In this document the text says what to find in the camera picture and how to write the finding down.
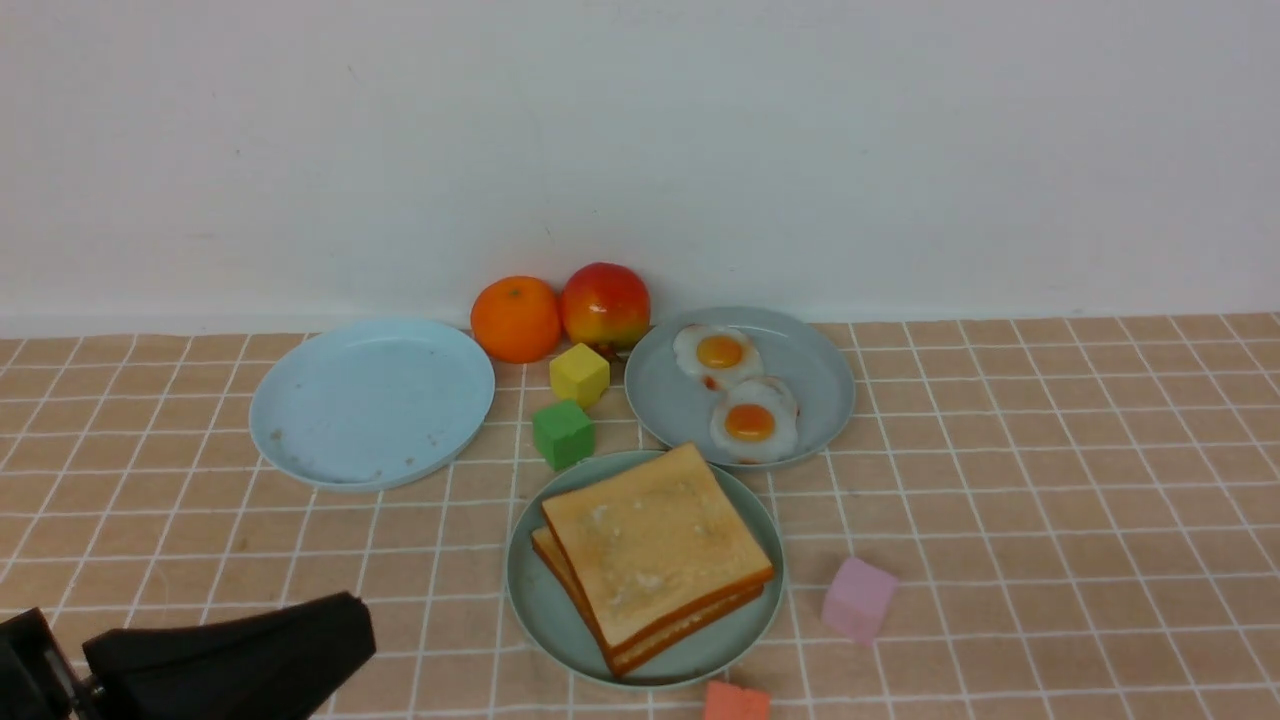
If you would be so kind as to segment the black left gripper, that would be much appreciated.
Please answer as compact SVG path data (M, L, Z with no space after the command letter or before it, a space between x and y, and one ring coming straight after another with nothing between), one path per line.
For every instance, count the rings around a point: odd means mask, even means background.
M366 603L338 592L200 626L84 642L110 719L308 719L376 652ZM40 609L1 624L1 717L95 719Z

